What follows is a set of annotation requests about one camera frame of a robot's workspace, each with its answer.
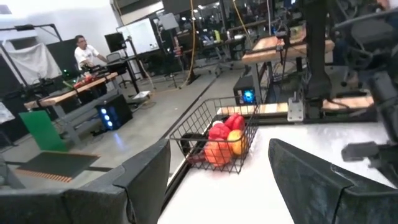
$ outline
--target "window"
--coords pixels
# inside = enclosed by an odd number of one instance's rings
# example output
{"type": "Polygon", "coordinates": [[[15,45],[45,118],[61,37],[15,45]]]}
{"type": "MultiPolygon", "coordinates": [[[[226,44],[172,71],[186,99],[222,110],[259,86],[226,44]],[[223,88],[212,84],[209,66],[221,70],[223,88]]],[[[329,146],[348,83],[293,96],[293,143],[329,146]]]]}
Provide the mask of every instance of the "window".
{"type": "Polygon", "coordinates": [[[11,11],[7,5],[0,5],[0,15],[10,15],[11,11]]]}

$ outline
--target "white t-shirt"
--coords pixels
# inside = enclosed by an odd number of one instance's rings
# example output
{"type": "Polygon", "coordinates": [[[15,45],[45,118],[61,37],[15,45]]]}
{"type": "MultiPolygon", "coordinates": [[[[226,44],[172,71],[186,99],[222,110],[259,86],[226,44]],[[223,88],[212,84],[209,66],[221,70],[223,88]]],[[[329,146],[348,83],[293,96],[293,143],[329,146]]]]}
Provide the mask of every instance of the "white t-shirt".
{"type": "Polygon", "coordinates": [[[82,66],[82,62],[84,60],[88,60],[89,62],[93,63],[94,62],[94,58],[97,57],[100,53],[98,53],[97,50],[95,50],[95,48],[91,45],[87,45],[86,50],[83,50],[79,47],[77,47],[75,49],[75,58],[77,61],[77,64],[79,66],[79,69],[81,69],[80,67],[82,66]]]}

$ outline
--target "white whiteboard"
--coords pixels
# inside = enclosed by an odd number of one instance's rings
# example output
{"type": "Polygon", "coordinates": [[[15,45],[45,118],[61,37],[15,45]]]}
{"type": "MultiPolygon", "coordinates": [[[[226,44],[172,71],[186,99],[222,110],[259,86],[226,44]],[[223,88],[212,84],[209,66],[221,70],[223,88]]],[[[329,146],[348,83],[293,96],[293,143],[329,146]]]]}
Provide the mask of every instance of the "white whiteboard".
{"type": "Polygon", "coordinates": [[[118,28],[123,35],[131,36],[137,54],[159,50],[159,45],[149,19],[143,19],[118,28]]]}
{"type": "MultiPolygon", "coordinates": [[[[126,40],[130,36],[126,27],[116,28],[116,31],[123,34],[124,40],[126,40]]],[[[126,52],[127,56],[134,56],[134,51],[132,50],[131,44],[129,42],[126,42],[126,52]]]]}

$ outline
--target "yellow cable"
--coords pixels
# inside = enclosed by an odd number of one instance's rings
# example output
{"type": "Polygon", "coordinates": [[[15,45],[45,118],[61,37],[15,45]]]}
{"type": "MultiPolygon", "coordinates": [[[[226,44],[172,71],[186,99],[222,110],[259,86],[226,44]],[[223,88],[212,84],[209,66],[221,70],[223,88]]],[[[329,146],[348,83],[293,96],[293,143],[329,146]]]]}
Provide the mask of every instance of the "yellow cable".
{"type": "Polygon", "coordinates": [[[242,20],[242,17],[241,17],[241,15],[240,15],[240,13],[239,13],[238,7],[236,7],[235,0],[232,0],[232,3],[234,4],[234,8],[235,8],[235,11],[236,11],[236,13],[237,13],[237,15],[238,15],[239,21],[241,21],[243,30],[244,30],[244,32],[246,33],[246,36],[247,36],[248,39],[249,39],[250,47],[253,47],[253,43],[251,42],[251,38],[250,38],[249,32],[248,32],[248,30],[246,29],[246,25],[244,24],[244,22],[243,22],[243,20],[242,20]]]}
{"type": "MultiPolygon", "coordinates": [[[[189,73],[188,73],[187,79],[185,79],[185,81],[184,81],[178,88],[176,88],[176,89],[156,92],[156,91],[155,91],[155,86],[154,86],[154,84],[153,84],[153,82],[152,82],[152,79],[151,79],[150,75],[149,75],[148,72],[144,69],[144,66],[143,66],[142,62],[139,60],[139,63],[140,63],[140,65],[141,65],[141,67],[142,67],[144,73],[146,74],[146,77],[148,77],[148,79],[149,79],[149,81],[150,81],[150,84],[152,85],[152,88],[153,88],[152,91],[154,92],[152,96],[155,96],[155,93],[167,93],[167,92],[170,92],[170,91],[179,90],[179,89],[181,89],[181,87],[185,86],[185,85],[188,83],[188,81],[189,81],[189,79],[190,79],[190,77],[191,77],[191,74],[192,74],[192,72],[193,72],[193,59],[194,59],[194,56],[195,56],[195,46],[196,46],[196,43],[195,43],[196,38],[195,38],[195,37],[196,37],[196,30],[195,30],[195,20],[193,19],[193,18],[194,18],[194,14],[193,14],[193,0],[190,0],[190,3],[191,3],[191,15],[192,15],[192,18],[191,18],[191,19],[192,19],[192,42],[193,42],[193,47],[192,47],[191,65],[190,65],[190,69],[189,69],[189,73]]],[[[116,9],[118,10],[118,14],[119,14],[119,17],[120,17],[120,19],[121,19],[122,13],[121,13],[121,11],[120,11],[120,7],[119,7],[117,1],[115,1],[115,6],[116,6],[116,9]]]]}

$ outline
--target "white curtain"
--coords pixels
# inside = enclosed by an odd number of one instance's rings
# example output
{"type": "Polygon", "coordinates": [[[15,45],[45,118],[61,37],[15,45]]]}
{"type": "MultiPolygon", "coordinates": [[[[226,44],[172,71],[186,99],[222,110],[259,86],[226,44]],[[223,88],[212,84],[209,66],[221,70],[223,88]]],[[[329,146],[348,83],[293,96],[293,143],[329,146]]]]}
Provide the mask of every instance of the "white curtain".
{"type": "Polygon", "coordinates": [[[37,83],[39,78],[61,75],[60,68],[43,43],[25,49],[10,50],[8,54],[28,84],[37,83]]]}

